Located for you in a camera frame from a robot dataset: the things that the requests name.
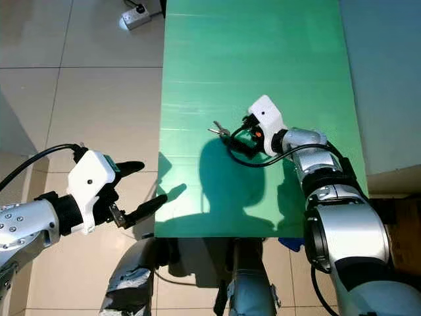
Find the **beige floor tile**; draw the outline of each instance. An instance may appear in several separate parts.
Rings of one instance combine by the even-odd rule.
[[[158,309],[157,316],[214,316],[211,308],[193,308],[193,309]],[[282,307],[278,311],[279,316],[295,316],[294,307]]]
[[[45,193],[45,183],[47,182],[47,173],[43,171],[32,170],[31,179],[28,188],[27,201],[33,201],[35,198]]]
[[[120,20],[121,14],[129,9],[123,1],[75,0],[63,65],[162,66],[162,15],[129,31]]]
[[[158,279],[158,309],[213,308],[217,288],[198,288],[195,285],[195,275],[176,278],[168,273],[168,267],[161,267],[159,274],[166,279],[194,286],[172,284]]]
[[[25,316],[98,316],[94,309],[27,309]]]
[[[160,110],[161,69],[65,68],[48,146],[83,142],[115,162],[140,160],[143,171],[157,171]],[[69,152],[58,152],[49,171],[73,165]]]
[[[157,316],[215,316],[212,308],[157,309]]]
[[[0,69],[1,116],[8,115],[8,121],[16,121],[9,131],[14,134],[16,149],[13,152],[34,153],[34,146],[38,151],[45,149],[58,71],[53,68]]]
[[[116,202],[120,209],[131,213],[137,207],[155,196],[157,172],[137,172],[123,178],[116,187],[120,198]],[[143,234],[153,232],[155,217],[152,215],[133,228],[121,230],[122,234],[139,239]]]
[[[277,238],[267,239],[263,244],[263,263],[269,282],[276,286],[282,306],[294,306],[289,250]]]
[[[71,2],[0,1],[0,66],[58,66]]]
[[[0,179],[4,179],[19,164],[27,160],[27,157],[5,153],[0,151]],[[26,173],[19,174],[8,186],[0,192],[0,205],[22,201],[23,186]]]
[[[28,314],[25,314],[25,312],[26,311],[20,311],[19,313],[12,314],[11,316],[25,316],[25,315],[28,315]]]
[[[296,306],[321,306],[311,282],[310,263],[307,261],[304,247],[296,253],[291,251],[291,265]],[[329,275],[316,271],[318,286],[324,299],[330,305],[336,305],[335,289]]]
[[[13,278],[9,315],[15,315],[26,308],[31,272],[32,262],[29,262]]]
[[[132,189],[135,196],[121,199],[121,203],[118,203],[121,208],[127,206],[127,210],[131,210],[137,201],[142,202],[155,179],[154,173],[132,175],[132,184],[138,181],[140,185],[138,190]],[[61,196],[65,194],[66,183],[67,174],[49,173],[45,191],[55,190]],[[127,231],[118,229],[113,223],[98,226],[88,236],[77,232],[62,237],[58,244],[46,249],[34,260],[28,307],[99,308],[109,277],[124,252],[134,242]]]
[[[337,312],[337,307],[332,306],[332,309]],[[330,316],[324,307],[296,307],[296,316]]]

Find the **small tool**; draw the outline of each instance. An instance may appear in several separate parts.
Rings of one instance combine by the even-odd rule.
[[[217,121],[213,121],[213,123],[216,125],[216,127],[218,128],[218,130],[215,130],[214,128],[208,128],[208,131],[218,134],[219,136],[227,136],[230,137],[231,133],[229,130],[227,130],[226,128],[223,128],[221,124],[219,124],[219,122]]]

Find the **wall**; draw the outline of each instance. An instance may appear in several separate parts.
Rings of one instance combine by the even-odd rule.
[[[340,3],[370,183],[421,163],[421,1]]]

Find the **floor tile grout line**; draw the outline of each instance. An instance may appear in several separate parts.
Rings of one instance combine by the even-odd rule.
[[[59,70],[57,71],[57,79],[56,79],[56,82],[55,82],[55,91],[54,91],[54,98],[53,98],[53,106],[51,108],[50,120],[49,120],[49,124],[48,124],[47,137],[45,138],[44,149],[47,149],[48,139],[50,137],[51,125],[53,123],[54,107],[55,107],[55,102],[56,102],[56,98],[57,98],[57,90],[59,89],[59,78],[60,78],[60,73],[61,73],[61,64],[62,64],[63,55],[64,55],[64,48],[66,47],[68,26],[70,24],[70,17],[72,16],[73,2],[74,2],[74,0],[72,0],[72,2],[70,4],[70,10],[68,12],[66,32],[64,33],[64,41],[63,41],[63,47],[61,49],[61,57],[60,57]]]
[[[293,271],[292,271],[291,250],[289,250],[289,268],[291,269],[292,298],[294,300],[294,306],[297,306],[297,302],[295,301],[294,276],[293,276]]]
[[[19,315],[20,313],[23,313],[26,310],[26,307],[24,307],[23,309],[21,309],[20,311],[17,311],[16,313],[13,313],[11,316],[16,316]]]
[[[64,50],[66,49],[68,26],[70,25],[70,19],[72,18],[73,3],[74,3],[74,0],[72,0],[72,3],[70,4],[70,11],[68,13],[68,19],[67,19],[67,25],[66,25],[66,33],[64,34],[63,48],[61,49],[61,58],[60,58],[60,64],[59,64],[59,67],[60,68],[61,68],[61,66],[63,64],[63,56],[64,56]]]

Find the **white plastic bracket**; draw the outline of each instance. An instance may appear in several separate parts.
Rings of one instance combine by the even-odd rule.
[[[93,150],[87,151],[70,171],[67,193],[72,194],[84,221],[72,230],[81,229],[84,234],[95,230],[93,206],[99,199],[97,194],[105,184],[113,182],[115,176],[105,156]]]
[[[262,128],[264,151],[271,157],[276,156],[277,153],[272,150],[272,138],[280,130],[287,130],[281,112],[267,95],[258,98],[248,112],[255,115],[260,128]]]

